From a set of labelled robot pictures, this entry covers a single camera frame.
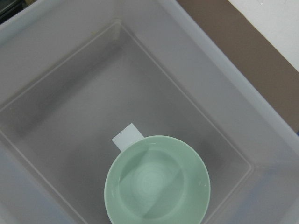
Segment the light green bowl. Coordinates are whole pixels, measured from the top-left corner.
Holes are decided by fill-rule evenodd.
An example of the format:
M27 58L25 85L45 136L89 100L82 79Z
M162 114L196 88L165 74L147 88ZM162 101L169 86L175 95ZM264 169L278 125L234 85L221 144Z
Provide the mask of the light green bowl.
M104 201L113 224L200 224L211 196L199 154L169 136L131 144L113 161Z

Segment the translucent white storage box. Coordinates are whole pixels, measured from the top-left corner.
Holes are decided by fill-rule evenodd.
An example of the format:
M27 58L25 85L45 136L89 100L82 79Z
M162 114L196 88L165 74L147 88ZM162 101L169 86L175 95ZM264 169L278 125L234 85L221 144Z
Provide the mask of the translucent white storage box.
M298 136L176 1L39 0L1 24L1 223L109 223L129 124L201 156L203 223L298 223Z

